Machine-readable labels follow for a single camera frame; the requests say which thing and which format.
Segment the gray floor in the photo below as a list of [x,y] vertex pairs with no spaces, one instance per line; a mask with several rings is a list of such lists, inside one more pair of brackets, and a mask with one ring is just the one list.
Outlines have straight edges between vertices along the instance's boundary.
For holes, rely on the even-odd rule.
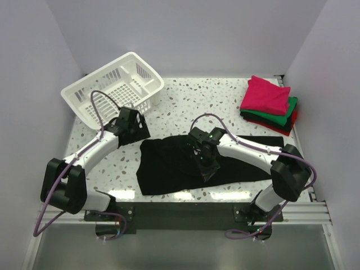
[[232,241],[219,231],[138,231],[103,244],[94,225],[52,225],[34,269],[333,269],[321,226],[276,226],[272,237]]

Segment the terrazzo table surface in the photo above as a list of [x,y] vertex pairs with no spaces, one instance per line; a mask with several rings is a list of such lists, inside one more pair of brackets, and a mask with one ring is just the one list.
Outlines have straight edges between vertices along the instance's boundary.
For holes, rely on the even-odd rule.
[[[187,134],[194,118],[203,113],[214,113],[224,119],[234,134],[253,136],[283,136],[263,126],[244,121],[239,116],[239,105],[248,88],[249,79],[237,78],[165,78],[160,91],[161,101],[146,113],[145,118],[152,139]],[[278,85],[277,79],[268,81]],[[221,125],[215,118],[204,117],[196,124],[210,132]],[[79,118],[75,118],[66,156],[76,152],[96,135]],[[296,145],[294,133],[284,137],[284,143]],[[232,183],[217,187],[184,190],[158,196],[141,194],[136,171],[140,164],[141,142],[122,146],[97,164],[87,175],[87,187],[103,191],[118,201],[136,202],[250,202],[265,189],[271,180]],[[307,191],[299,197],[309,202]]]

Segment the green folded cloth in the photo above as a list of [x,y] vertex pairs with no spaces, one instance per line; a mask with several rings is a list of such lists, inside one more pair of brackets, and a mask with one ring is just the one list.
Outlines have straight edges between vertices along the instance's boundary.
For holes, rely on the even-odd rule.
[[240,110],[240,111],[246,111],[248,113],[252,113],[255,115],[259,115],[263,118],[266,118],[270,121],[273,121],[279,125],[284,126],[286,124],[287,118],[291,115],[291,113],[293,112],[296,103],[298,103],[298,98],[297,97],[289,97],[287,103],[289,103],[289,108],[287,110],[286,115],[284,116],[279,116],[279,115],[272,115],[272,114],[267,114],[261,111],[253,111],[253,110]]

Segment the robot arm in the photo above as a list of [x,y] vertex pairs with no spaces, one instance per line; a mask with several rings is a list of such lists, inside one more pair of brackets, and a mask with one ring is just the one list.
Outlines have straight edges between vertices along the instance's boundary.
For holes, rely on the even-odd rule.
[[237,140],[247,145],[261,148],[264,152],[253,150],[235,142],[224,129],[214,128],[210,133],[194,128],[188,136],[188,145],[193,147],[195,159],[204,181],[211,181],[220,168],[216,161],[218,155],[245,161],[269,173],[272,184],[257,194],[250,207],[243,214],[256,221],[266,216],[276,205],[284,200],[296,201],[311,175],[309,166],[289,157],[278,156],[272,152],[285,152],[302,158],[293,145],[284,148],[272,147],[251,142],[239,137]]
[[[104,212],[110,207],[110,202],[115,201],[115,198],[100,191],[88,190],[86,175],[109,153],[120,146],[147,139],[150,133],[145,118],[139,111],[123,107],[119,116],[104,126],[101,139],[100,134],[101,132],[91,142],[64,160],[52,159],[47,164],[40,195],[42,202],[45,202],[56,178],[76,158],[77,160],[67,171],[63,181],[57,185],[49,204],[71,214],[76,214],[81,210]],[[98,143],[87,149],[99,139]]]

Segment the stack of folded clothes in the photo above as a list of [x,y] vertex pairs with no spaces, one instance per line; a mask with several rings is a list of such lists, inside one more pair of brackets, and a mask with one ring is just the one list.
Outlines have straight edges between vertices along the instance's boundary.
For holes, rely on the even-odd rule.
[[240,115],[249,122],[289,136],[298,117],[298,99],[289,97],[290,87],[279,87],[252,76],[240,106]]

